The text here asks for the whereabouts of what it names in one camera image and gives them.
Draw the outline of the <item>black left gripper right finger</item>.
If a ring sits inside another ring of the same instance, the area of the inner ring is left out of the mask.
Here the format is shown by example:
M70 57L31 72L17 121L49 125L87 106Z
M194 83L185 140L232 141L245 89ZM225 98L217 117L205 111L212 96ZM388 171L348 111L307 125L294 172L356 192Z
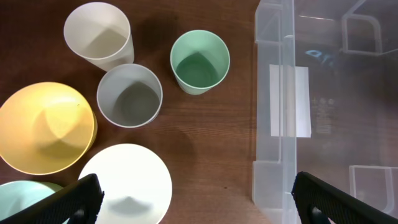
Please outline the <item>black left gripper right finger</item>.
M397 219L308 172L299 172L291 194L302 223L397 224Z

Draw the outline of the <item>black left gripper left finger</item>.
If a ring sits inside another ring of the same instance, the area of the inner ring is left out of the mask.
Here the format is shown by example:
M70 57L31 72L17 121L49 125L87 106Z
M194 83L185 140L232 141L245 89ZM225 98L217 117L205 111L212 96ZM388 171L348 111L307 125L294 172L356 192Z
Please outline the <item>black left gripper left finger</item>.
M94 224L104 192L96 174L88 174L62 190L17 212L1 224Z

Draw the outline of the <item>grey plastic cup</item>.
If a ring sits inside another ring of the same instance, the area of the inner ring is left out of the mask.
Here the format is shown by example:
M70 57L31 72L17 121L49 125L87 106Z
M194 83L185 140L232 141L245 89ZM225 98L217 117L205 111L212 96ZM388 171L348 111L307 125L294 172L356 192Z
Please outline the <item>grey plastic cup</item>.
M153 121L163 96L155 73L135 63L118 65L106 72L96 92L102 115L122 128L138 128Z

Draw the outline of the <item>green plastic cup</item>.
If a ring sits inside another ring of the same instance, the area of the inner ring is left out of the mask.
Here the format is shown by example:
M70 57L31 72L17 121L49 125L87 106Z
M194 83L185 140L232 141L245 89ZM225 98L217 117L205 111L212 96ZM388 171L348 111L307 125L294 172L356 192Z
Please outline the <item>green plastic cup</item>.
M170 66L180 88L190 95L201 95L219 85L231 65L225 42L207 30L182 34L170 51Z

